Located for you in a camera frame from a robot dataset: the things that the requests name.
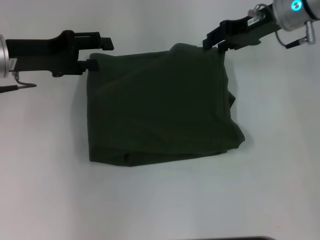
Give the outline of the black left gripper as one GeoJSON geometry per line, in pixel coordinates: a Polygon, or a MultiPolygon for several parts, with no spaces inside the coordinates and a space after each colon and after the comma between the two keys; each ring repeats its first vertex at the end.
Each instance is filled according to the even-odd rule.
{"type": "Polygon", "coordinates": [[[63,31],[52,39],[7,39],[9,59],[16,59],[11,72],[49,71],[53,77],[97,72],[96,59],[79,60],[79,50],[113,51],[110,37],[99,32],[63,31]]]}

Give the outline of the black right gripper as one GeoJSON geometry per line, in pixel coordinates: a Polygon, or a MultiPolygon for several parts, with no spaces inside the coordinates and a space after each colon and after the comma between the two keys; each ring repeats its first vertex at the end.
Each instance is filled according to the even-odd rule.
{"type": "Polygon", "coordinates": [[[224,20],[220,26],[206,35],[202,41],[204,51],[217,46],[219,53],[257,46],[261,38],[280,30],[269,11],[258,11],[238,20],[224,20]]]}

